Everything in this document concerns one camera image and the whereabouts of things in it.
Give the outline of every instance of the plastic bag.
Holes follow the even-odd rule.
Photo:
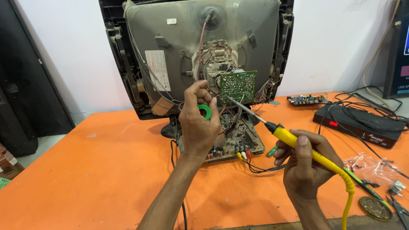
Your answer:
[[[400,175],[391,169],[389,165],[399,170],[394,161],[384,158],[374,160],[369,154],[358,153],[355,156],[343,160],[344,166],[355,174],[360,180],[368,180],[379,185],[392,186],[400,179]]]

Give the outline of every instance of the orange workbench surface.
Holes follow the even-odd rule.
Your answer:
[[[328,93],[329,99],[336,93]],[[320,106],[294,107],[278,97],[258,114],[287,129],[317,132],[312,117]],[[0,190],[0,229],[135,229],[172,172],[170,139],[160,135],[168,122],[140,121],[133,110],[90,115]],[[263,125],[257,125],[256,131],[266,149],[271,149],[277,139]],[[341,159],[360,152],[376,159],[358,139],[325,127],[322,135]],[[409,133],[403,133],[391,150],[370,145],[409,174]],[[253,157],[252,163],[267,168],[273,166],[273,159],[263,154]],[[401,181],[409,184],[403,177]],[[384,197],[385,188],[376,191]],[[364,215],[357,201],[366,193],[355,191],[349,214]],[[409,207],[408,191],[402,194],[397,200]],[[327,218],[342,216],[347,195],[339,176],[319,189],[318,200]],[[184,201],[189,229],[299,221],[283,186],[283,170],[253,174],[238,159],[205,163]],[[180,211],[175,229],[183,228]]]

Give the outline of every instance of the warning label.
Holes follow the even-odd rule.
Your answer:
[[[170,91],[168,70],[166,69],[165,53],[163,50],[147,50],[145,51],[146,63],[151,71],[152,82],[159,91]]]

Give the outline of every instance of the red wire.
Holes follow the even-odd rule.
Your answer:
[[[203,38],[203,32],[205,31],[205,26],[206,26],[206,21],[203,24],[203,29],[202,29],[202,35],[200,36],[200,43],[199,43],[199,65],[198,65],[198,80],[200,80],[200,63],[202,59],[202,38]]]

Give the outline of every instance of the white label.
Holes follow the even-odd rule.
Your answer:
[[[168,70],[166,69],[165,52],[163,50],[147,50],[145,51],[146,63],[155,74],[151,75],[152,82],[159,91],[170,91]]]
[[[13,157],[13,155],[7,151],[6,153],[3,152],[4,158],[10,162],[11,165],[15,165],[17,163],[17,159]]]
[[[176,24],[176,18],[168,18],[166,19],[168,25]]]

